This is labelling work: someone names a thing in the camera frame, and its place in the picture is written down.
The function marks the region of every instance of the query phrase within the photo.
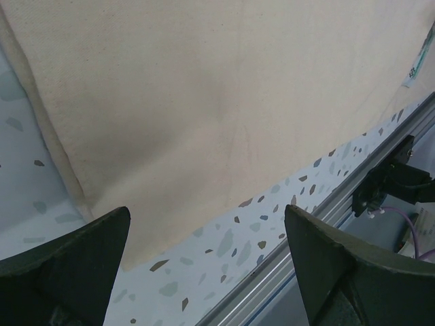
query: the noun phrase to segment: wire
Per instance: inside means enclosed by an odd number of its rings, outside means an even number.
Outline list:
[[[373,217],[374,214],[377,214],[377,213],[383,214],[385,212],[395,212],[395,213],[398,213],[401,216],[403,216],[405,221],[408,223],[409,228],[411,229],[411,234],[413,235],[414,251],[415,251],[414,258],[415,259],[419,259],[419,240],[418,240],[418,237],[417,237],[417,231],[415,229],[415,226],[414,226],[413,222],[409,219],[408,215],[404,211],[401,211],[400,209],[396,209],[394,207],[389,207],[389,206],[381,207],[380,209],[377,209],[377,210],[375,210],[373,212],[369,212],[369,214],[370,214],[370,217]]]
[[[424,253],[423,255],[421,255],[419,257],[419,259],[425,260],[425,259],[429,258],[430,256],[432,256],[433,254],[435,254],[435,249],[429,250],[427,253]]]

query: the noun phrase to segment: speckled countertop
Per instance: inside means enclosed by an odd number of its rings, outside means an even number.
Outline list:
[[[417,107],[402,110],[130,272],[105,325],[195,325],[285,240],[283,210],[312,211]],[[0,259],[84,225],[50,159],[26,94],[0,54]]]

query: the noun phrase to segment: mounting bracket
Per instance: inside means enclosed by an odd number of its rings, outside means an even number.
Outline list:
[[[413,153],[414,136],[408,135],[353,192],[352,211],[360,216],[378,209],[387,195],[405,202],[435,201],[435,181],[429,172],[406,165]]]

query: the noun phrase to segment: fabric fold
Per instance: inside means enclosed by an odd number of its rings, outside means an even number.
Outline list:
[[[0,5],[82,213],[131,211],[127,269],[435,90],[433,49],[401,86],[434,0]]]

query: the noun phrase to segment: cloth edge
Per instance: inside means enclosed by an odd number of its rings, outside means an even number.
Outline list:
[[[22,87],[31,102],[31,107],[35,114],[39,129],[42,133],[43,139],[47,145],[50,157],[56,166],[59,174],[62,177],[63,183],[67,188],[68,194],[73,198],[78,211],[82,214],[83,218],[87,221],[93,221],[94,217],[86,203],[82,186],[80,185],[75,173],[71,167],[68,155],[63,149],[59,141],[58,135],[48,117],[46,108],[39,95],[35,78],[33,76],[30,64],[24,54],[20,44],[16,40],[14,33],[7,21],[0,6],[0,45],[5,52],[7,60],[14,69]]]

